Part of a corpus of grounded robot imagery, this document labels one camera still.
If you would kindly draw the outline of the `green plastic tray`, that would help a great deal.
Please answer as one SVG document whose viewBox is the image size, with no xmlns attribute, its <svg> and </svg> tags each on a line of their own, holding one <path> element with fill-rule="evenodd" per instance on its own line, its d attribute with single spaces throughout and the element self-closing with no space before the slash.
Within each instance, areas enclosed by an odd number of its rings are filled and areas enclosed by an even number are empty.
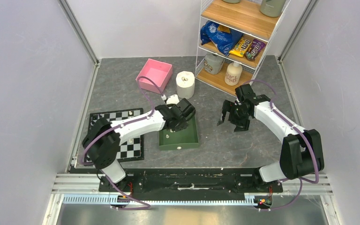
<svg viewBox="0 0 360 225">
<path fill-rule="evenodd" d="M 195 116 L 188 121 L 188 127 L 182 131 L 172 132 L 170 130 L 161 130 L 158 135 L 159 150 L 182 150 L 199 148 L 199 135 Z"/>
</svg>

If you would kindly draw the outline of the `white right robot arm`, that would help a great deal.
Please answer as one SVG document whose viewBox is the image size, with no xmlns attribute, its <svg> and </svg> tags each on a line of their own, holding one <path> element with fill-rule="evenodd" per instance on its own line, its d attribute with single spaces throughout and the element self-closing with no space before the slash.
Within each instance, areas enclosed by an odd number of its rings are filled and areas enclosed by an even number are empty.
<svg viewBox="0 0 360 225">
<path fill-rule="evenodd" d="M 270 187 L 272 181 L 300 179 L 309 183 L 319 182 L 319 172 L 324 169 L 323 147 L 320 133 L 307 130 L 285 116 L 272 99 L 257 95 L 250 84 L 235 89 L 236 100 L 222 104 L 218 125 L 228 120 L 235 125 L 235 132 L 247 131 L 250 120 L 264 124 L 281 142 L 280 158 L 257 170 L 252 186 L 258 192 Z"/>
</svg>

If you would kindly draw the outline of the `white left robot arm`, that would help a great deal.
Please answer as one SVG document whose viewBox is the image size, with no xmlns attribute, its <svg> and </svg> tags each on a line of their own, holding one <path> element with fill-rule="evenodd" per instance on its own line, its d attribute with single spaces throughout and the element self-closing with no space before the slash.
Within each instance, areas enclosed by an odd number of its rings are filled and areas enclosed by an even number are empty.
<svg viewBox="0 0 360 225">
<path fill-rule="evenodd" d="M 124 191 L 128 187 L 128 178 L 117 159 L 121 145 L 150 132 L 182 131 L 195 113 L 195 107 L 183 98 L 176 104 L 154 106 L 149 112 L 130 119 L 110 122 L 100 118 L 82 141 L 82 156 L 89 157 L 91 165 L 105 175 L 116 191 Z"/>
</svg>

